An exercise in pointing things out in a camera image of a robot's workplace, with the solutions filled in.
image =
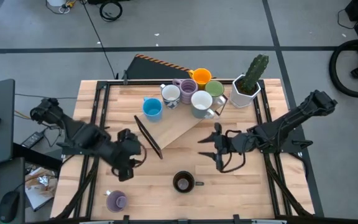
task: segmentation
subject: hazard stripe tape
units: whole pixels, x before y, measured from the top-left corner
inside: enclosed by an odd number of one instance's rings
[[[142,55],[142,54],[137,54],[137,55],[135,55],[135,57],[143,58],[143,59],[149,60],[151,62],[155,62],[155,63],[160,63],[162,65],[166,65],[166,66],[169,66],[169,67],[172,67],[172,68],[175,68],[175,69],[179,69],[179,70],[182,70],[182,71],[185,71],[185,72],[190,70],[189,68],[185,68],[185,67],[182,67],[180,65],[175,65],[174,63],[164,62],[163,60],[159,60],[159,59],[152,58],[152,57]]]

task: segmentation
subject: white handle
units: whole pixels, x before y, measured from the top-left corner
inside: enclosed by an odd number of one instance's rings
[[[204,119],[212,119],[215,117],[215,112],[211,109],[208,109],[207,114],[204,116]]]
[[[226,99],[223,96],[220,96],[216,99],[216,103],[219,105],[223,105],[226,103]]]

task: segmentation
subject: wooden table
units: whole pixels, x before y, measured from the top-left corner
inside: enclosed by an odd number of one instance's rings
[[[90,121],[96,82],[81,82],[74,119]],[[267,79],[265,85],[272,118],[276,119],[288,111],[283,88],[279,79]],[[142,114],[143,96],[160,97],[160,90],[156,86],[113,86],[110,89],[105,126],[110,127],[108,132],[113,140],[116,140],[116,133],[124,128],[129,128],[141,136],[134,115]],[[225,87],[225,95],[229,96],[231,86]],[[260,107],[263,108],[262,99],[259,99]],[[101,102],[103,93],[96,124],[100,121]],[[228,103],[220,118],[203,120],[168,145],[163,150],[163,160],[154,153],[144,138],[140,138],[147,146],[148,156],[146,162],[134,170],[135,177],[131,180],[119,182],[117,177],[112,175],[108,164],[100,161],[92,220],[122,220],[123,215],[130,215],[131,220],[232,219],[234,214],[239,214],[240,218],[273,218],[264,159],[258,150],[246,154],[247,163],[243,168],[228,174],[219,173],[210,158],[197,153],[215,152],[213,143],[198,144],[197,141],[211,134],[216,121],[222,124],[224,131],[245,131],[257,124],[253,105],[236,109]],[[288,154],[282,154],[281,159],[288,188],[302,206],[313,213],[302,163]],[[63,210],[77,190],[82,162],[83,156],[75,156],[62,167],[51,217]],[[241,162],[241,156],[233,156],[228,169],[238,166]],[[205,186],[196,186],[189,194],[179,194],[172,186],[172,178],[181,170],[192,173],[195,179],[203,181]],[[127,195],[128,205],[124,211],[111,213],[107,209],[107,190],[121,190]],[[277,186],[276,190],[280,211],[284,214],[283,200]],[[86,192],[81,216],[85,215],[87,198]]]

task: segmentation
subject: black mug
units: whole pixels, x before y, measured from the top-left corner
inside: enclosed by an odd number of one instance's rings
[[[194,186],[203,186],[204,182],[197,182],[191,173],[180,171],[173,177],[173,187],[180,193],[188,193],[193,190]]]

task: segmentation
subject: gray floor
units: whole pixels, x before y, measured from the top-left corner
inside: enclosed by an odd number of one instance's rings
[[[336,13],[349,0],[268,0],[281,46],[335,46],[356,39],[353,30],[336,24]],[[131,0],[122,2],[124,13],[113,23],[101,20],[98,8],[87,5],[105,47],[158,46],[273,46],[263,1],[227,0]],[[351,26],[345,14],[341,22]],[[0,9],[0,49],[98,48],[83,6],[70,13],[54,15],[44,1],[4,1]],[[205,51],[108,52],[114,71],[122,74],[138,53],[185,67],[206,67],[220,78],[244,72],[257,54],[270,56],[263,78],[281,78],[274,49]],[[328,51],[283,52],[296,103],[310,91],[324,90],[338,101],[335,112],[313,118],[303,125],[313,140],[310,157],[324,214],[327,217],[358,218],[358,99],[336,91],[328,77]],[[345,52],[338,60],[341,80],[358,90],[358,80],[349,71],[358,65],[358,55]],[[14,78],[16,92],[45,96],[76,96],[80,80],[112,79],[103,53],[0,54],[0,80]],[[16,97],[15,108],[25,114],[39,98]],[[74,100],[61,100],[72,114]],[[22,142],[42,127],[15,118],[15,142]],[[57,133],[47,133],[53,139]],[[45,142],[35,150],[49,153]],[[26,210],[27,221],[44,220],[52,203],[39,210]]]

